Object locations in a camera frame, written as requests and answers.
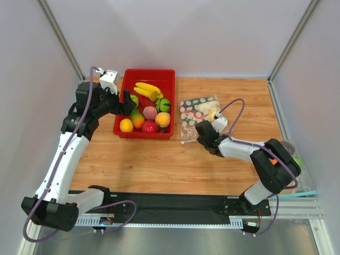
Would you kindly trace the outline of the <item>polka dot zip bag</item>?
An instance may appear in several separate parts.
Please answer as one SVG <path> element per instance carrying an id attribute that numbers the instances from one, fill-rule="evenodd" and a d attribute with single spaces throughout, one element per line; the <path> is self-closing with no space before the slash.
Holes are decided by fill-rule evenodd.
<path id="1" fill-rule="evenodd" d="M 208 121 L 212 123 L 221 105 L 216 95 L 184 99 L 179 103 L 181 119 L 181 144 L 197 141 L 195 125 Z"/>

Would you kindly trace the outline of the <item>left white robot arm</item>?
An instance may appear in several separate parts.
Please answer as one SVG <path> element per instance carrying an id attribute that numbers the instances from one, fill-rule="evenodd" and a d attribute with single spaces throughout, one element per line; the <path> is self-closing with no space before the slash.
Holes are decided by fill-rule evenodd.
<path id="1" fill-rule="evenodd" d="M 136 106 L 127 89 L 111 93 L 98 83 L 85 82 L 75 91 L 76 101 L 63 120 L 59 145 L 41 186 L 33 197 L 24 197 L 21 208 L 36 225 L 70 231 L 79 216 L 110 206 L 109 188 L 91 185 L 69 197 L 69 187 L 81 155 L 88 146 L 99 119 L 110 113 L 129 116 Z"/>

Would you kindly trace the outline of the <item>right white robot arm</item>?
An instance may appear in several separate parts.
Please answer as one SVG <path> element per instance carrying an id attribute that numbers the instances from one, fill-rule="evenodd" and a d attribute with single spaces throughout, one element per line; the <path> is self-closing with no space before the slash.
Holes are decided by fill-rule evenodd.
<path id="1" fill-rule="evenodd" d="M 268 197 L 298 186 L 301 167 L 280 141 L 270 139 L 252 143 L 237 140 L 221 134 L 222 127 L 218 120 L 198 123 L 195 126 L 197 141 L 212 155 L 252 163 L 259 178 L 239 196 L 235 205 L 228 205 L 227 209 L 237 215 L 251 215 L 259 211 L 258 207 L 264 205 Z"/>

